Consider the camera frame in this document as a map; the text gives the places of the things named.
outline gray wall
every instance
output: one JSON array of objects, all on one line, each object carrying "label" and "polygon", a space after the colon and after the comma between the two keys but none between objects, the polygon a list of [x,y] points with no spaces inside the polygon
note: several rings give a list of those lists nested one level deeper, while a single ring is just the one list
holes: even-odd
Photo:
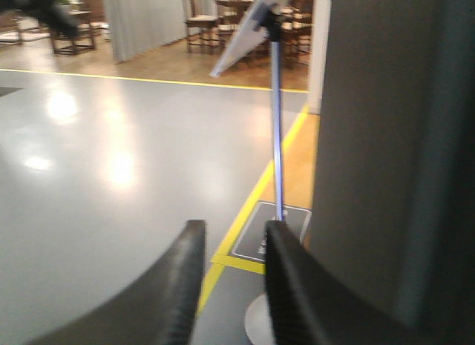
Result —
[{"label": "gray wall", "polygon": [[392,314],[440,2],[332,0],[310,249]]}]

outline chair back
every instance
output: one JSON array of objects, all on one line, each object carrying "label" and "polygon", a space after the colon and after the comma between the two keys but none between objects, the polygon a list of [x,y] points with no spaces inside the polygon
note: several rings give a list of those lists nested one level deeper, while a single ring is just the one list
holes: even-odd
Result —
[{"label": "chair back", "polygon": [[84,10],[91,12],[92,22],[105,22],[104,0],[80,0]]},{"label": "chair back", "polygon": [[18,30],[17,16],[13,11],[9,11],[0,15],[0,32],[8,32]]},{"label": "chair back", "polygon": [[203,14],[203,0],[183,0],[185,19]]}]

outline yellow floor stripe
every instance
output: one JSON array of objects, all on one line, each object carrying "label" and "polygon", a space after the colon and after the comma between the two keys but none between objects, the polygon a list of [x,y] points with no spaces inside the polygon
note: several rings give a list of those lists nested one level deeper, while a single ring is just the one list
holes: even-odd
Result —
[{"label": "yellow floor stripe", "polygon": [[203,280],[203,287],[200,296],[200,302],[198,303],[198,314],[201,313],[203,308],[208,301],[211,292],[213,292],[214,286],[216,286],[217,281],[220,279],[225,266],[220,263],[213,263],[206,273],[205,279]]},{"label": "yellow floor stripe", "polygon": [[264,274],[264,265],[260,262],[244,260],[239,257],[228,256],[225,254],[216,254],[211,262],[219,263],[224,266],[234,267],[235,269],[243,269],[244,271]]},{"label": "yellow floor stripe", "polygon": [[[42,72],[39,70],[22,70],[22,69],[8,69],[2,68],[3,72],[20,72],[20,73],[37,73],[37,74],[57,74],[60,76],[86,76],[89,78],[107,78],[118,80],[131,80],[135,82],[154,82],[154,83],[166,83],[166,84],[181,84],[181,85],[195,85],[198,87],[215,87],[215,88],[233,88],[233,89],[251,89],[254,91],[270,91],[269,88],[263,87],[251,87],[247,85],[224,85],[224,84],[212,84],[212,83],[196,83],[196,82],[179,82],[174,80],[160,80],[160,79],[146,79],[146,78],[128,78],[126,76],[100,76],[96,74],[81,74],[81,73],[66,73],[66,72]],[[308,91],[301,89],[282,89],[282,91],[288,93],[308,93]]]},{"label": "yellow floor stripe", "polygon": [[[282,144],[282,149],[284,152],[289,148],[290,144],[297,136],[298,131],[301,129],[305,119],[307,118],[308,112],[309,106],[308,104],[305,104],[284,138]],[[249,215],[252,213],[252,210],[259,201],[259,198],[265,190],[267,183],[270,182],[273,174],[274,162],[271,161],[267,164],[267,167],[262,173],[261,178],[259,178],[257,184],[252,189],[251,194],[247,197],[246,202],[239,211],[239,214],[236,216],[231,228],[229,228],[226,236],[223,238],[223,241],[221,241],[221,244],[217,248],[217,251],[214,253],[212,258],[212,266],[203,282],[203,291],[200,298],[199,312],[201,312],[205,307],[213,288],[219,281],[226,266],[243,269],[245,271],[258,273],[261,275],[264,274],[264,265],[262,263],[243,260],[238,257],[232,257],[229,256],[228,253],[231,251],[231,248],[235,244],[236,239],[239,237],[240,232],[246,225]]]}]

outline black floor placard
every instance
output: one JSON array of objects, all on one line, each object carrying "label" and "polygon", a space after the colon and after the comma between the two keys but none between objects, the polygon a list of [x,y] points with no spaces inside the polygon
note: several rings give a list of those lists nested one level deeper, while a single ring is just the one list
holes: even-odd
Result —
[{"label": "black floor placard", "polygon": [[[305,235],[309,225],[311,211],[293,206],[284,207],[286,224],[294,235],[300,240]],[[247,220],[231,255],[247,260],[264,262],[266,253],[266,241],[264,239],[264,227],[266,221],[275,219],[275,204],[258,202],[251,216]]]}]

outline dark object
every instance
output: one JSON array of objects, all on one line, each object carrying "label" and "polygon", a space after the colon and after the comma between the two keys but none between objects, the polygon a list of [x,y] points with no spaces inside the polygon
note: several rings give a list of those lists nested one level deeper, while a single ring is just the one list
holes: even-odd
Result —
[{"label": "dark object", "polygon": [[188,221],[168,251],[128,288],[30,345],[188,344],[200,296],[205,223]]},{"label": "dark object", "polygon": [[285,223],[266,224],[266,290],[278,345],[434,344],[356,297]]},{"label": "dark object", "polygon": [[69,38],[79,35],[77,23],[56,0],[0,0],[0,13],[6,10],[21,10]]}]

